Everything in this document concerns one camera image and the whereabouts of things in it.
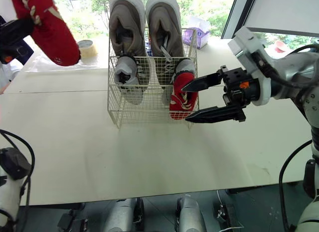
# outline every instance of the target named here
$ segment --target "red shoe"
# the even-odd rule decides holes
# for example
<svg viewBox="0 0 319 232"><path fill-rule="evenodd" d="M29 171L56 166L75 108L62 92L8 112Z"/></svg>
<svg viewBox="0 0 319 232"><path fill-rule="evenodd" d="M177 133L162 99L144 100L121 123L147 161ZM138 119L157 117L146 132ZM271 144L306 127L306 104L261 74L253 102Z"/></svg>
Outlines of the red shoe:
<svg viewBox="0 0 319 232"><path fill-rule="evenodd" d="M80 59L79 47L53 0L27 0L35 20L34 42L56 64L70 66Z"/></svg>
<svg viewBox="0 0 319 232"><path fill-rule="evenodd" d="M195 65L190 59L184 59L176 67L173 75L173 92L170 97L170 116L174 120L187 117L194 109L198 92L183 92L182 88L195 79Z"/></svg>

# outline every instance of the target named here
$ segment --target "gray shoe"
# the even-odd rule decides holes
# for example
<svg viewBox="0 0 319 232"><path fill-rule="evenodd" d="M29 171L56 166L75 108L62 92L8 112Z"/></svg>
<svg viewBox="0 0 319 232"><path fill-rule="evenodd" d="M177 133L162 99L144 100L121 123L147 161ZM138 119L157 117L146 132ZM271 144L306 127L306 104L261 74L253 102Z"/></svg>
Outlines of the gray shoe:
<svg viewBox="0 0 319 232"><path fill-rule="evenodd" d="M110 0L109 34L116 56L146 56L144 28L145 8L141 0ZM148 85L150 65L136 58L139 85Z"/></svg>
<svg viewBox="0 0 319 232"><path fill-rule="evenodd" d="M172 57L184 57L180 12L176 0L148 0L146 16L160 85L170 85L175 64Z"/></svg>

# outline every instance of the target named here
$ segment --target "white metal wire basket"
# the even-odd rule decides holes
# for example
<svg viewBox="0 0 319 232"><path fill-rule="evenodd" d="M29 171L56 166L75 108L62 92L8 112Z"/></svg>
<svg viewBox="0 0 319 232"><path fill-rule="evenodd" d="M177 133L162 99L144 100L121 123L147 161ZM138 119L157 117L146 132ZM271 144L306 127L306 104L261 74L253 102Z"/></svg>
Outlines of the white metal wire basket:
<svg viewBox="0 0 319 232"><path fill-rule="evenodd" d="M191 124L184 118L199 109L199 100L197 99L193 111L171 111L175 113L175 119L172 119L169 103L163 102L163 93L170 98L171 77L168 78L164 73L161 74L166 67L174 68L182 58L187 57L194 62L195 77L197 77L196 30L183 28L182 37L186 36L191 39L191 43L190 45L183 43L184 57L173 57L170 65L167 64L165 57L135 57L140 62L138 73L140 68L143 68L143 73L145 73L146 68L149 78L139 77L139 85L125 85L126 92L114 81L115 67L119 57L115 56L111 41L109 41L108 112L118 128L124 123L185 123L189 128L191 127ZM146 45L150 42L147 29L145 30L145 42Z"/></svg>

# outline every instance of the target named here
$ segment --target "shoe insole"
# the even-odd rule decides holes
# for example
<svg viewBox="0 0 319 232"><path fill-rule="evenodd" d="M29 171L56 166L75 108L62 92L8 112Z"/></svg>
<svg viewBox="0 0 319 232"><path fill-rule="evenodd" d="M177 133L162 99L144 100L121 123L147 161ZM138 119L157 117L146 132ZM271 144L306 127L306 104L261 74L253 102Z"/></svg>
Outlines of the shoe insole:
<svg viewBox="0 0 319 232"><path fill-rule="evenodd" d="M125 84L130 78L131 78L130 75L126 75L122 72L119 74L119 82L122 84Z"/></svg>
<svg viewBox="0 0 319 232"><path fill-rule="evenodd" d="M127 54L130 46L133 41L133 33L131 30L123 28L123 26L119 23L119 26L116 30L116 43L123 43L123 53Z"/></svg>
<svg viewBox="0 0 319 232"><path fill-rule="evenodd" d="M167 36L169 37L167 31L165 31L165 30L163 29L163 27L161 26L161 24L160 24L160 25L159 25L159 29L158 29L158 31L157 31L157 33L156 33L156 40L157 40L157 43L158 43L158 46L159 46L159 47L160 47L160 46L163 46L163 47L165 47L165 49L167 49L167 45L164 44L165 38L166 38Z"/></svg>

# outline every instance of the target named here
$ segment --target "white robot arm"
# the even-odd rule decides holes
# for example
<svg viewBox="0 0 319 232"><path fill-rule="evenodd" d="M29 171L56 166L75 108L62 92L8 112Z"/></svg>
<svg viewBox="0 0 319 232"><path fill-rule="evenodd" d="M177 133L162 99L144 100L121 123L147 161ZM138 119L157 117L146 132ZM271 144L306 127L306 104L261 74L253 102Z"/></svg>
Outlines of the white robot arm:
<svg viewBox="0 0 319 232"><path fill-rule="evenodd" d="M12 147L0 149L0 231L14 232L20 199L26 184L28 184L26 202L28 205L30 177L35 157L30 145L22 138L4 130L0 130L0 134L12 145ZM18 139L29 149L31 164L8 136Z"/></svg>
<svg viewBox="0 0 319 232"><path fill-rule="evenodd" d="M283 211L285 231L319 231L319 53L299 52L308 45L293 51L282 59L272 59L264 50L259 39L246 27L241 28L229 42L229 47L246 68L228 70L226 66L216 73L198 78L184 91L200 91L217 85L223 80L226 94L223 95L225 107L211 107L199 110L188 116L194 123L215 123L224 120L245 121L243 112L250 102L256 106L275 99L291 98L306 117L312 129L313 159L306 165L304 188L313 202L308 205L296 227L289 227Z"/></svg>

